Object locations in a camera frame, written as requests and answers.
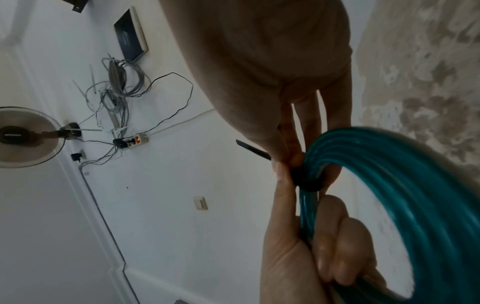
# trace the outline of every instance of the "white power strip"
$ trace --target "white power strip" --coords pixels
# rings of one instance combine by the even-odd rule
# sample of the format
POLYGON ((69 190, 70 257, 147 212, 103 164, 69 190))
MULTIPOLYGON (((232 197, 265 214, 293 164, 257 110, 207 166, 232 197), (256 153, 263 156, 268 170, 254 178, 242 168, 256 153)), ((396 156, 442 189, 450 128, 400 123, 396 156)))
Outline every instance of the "white power strip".
POLYGON ((140 145, 146 144, 149 142, 149 137, 145 133, 140 133, 138 135, 133 136, 129 140, 125 140, 126 144, 128 145, 127 148, 123 148, 122 150, 129 150, 134 147, 138 147, 140 145))

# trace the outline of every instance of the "hand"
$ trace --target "hand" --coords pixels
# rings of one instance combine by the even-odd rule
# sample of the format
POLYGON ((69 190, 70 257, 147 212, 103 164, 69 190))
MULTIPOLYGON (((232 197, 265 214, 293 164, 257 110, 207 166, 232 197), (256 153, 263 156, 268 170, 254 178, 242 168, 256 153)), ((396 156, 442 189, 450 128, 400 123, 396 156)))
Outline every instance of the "hand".
MULTIPOLYGON (((218 113, 274 160, 291 167, 352 114, 350 27, 340 0, 160 0, 196 81, 218 113)), ((326 190, 341 168, 324 170, 326 190)))
POLYGON ((299 237, 297 195, 289 168, 277 163, 275 171, 278 182, 263 243, 260 304, 341 302, 328 283, 352 285, 359 275, 385 288, 369 231, 349 217, 339 198, 321 199, 309 249, 299 237))

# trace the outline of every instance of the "light switch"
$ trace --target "light switch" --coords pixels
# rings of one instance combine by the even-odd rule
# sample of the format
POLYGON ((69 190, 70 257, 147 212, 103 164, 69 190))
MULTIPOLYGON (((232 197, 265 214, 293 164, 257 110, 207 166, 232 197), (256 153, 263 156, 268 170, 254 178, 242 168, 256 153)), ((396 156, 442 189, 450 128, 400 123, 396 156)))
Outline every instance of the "light switch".
POLYGON ((198 210, 208 210, 207 203, 205 202, 205 198, 203 196, 196 196, 193 198, 193 202, 195 203, 195 207, 198 210))

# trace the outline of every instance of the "round fan head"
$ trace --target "round fan head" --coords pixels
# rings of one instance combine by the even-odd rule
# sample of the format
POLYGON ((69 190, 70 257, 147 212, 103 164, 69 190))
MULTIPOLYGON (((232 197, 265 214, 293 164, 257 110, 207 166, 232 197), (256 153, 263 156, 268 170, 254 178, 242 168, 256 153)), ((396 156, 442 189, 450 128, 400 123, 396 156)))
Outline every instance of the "round fan head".
POLYGON ((65 144, 58 138, 61 125, 31 109, 0 107, 0 167, 23 168, 46 162, 65 144))

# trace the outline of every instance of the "coiled teal cable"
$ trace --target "coiled teal cable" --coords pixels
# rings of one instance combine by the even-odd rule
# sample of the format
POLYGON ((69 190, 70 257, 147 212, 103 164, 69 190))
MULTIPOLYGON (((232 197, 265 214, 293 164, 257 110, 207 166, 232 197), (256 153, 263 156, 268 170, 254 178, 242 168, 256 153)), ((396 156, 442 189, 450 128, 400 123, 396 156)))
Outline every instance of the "coiled teal cable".
MULTIPOLYGON (((368 128, 336 129, 308 149, 303 171, 318 180, 328 164, 358 176, 394 221, 413 267, 414 292, 392 298, 358 279, 336 285, 347 303, 479 303, 480 201, 466 186, 400 135, 368 128)), ((301 224, 314 235, 317 202, 300 189, 301 224)))

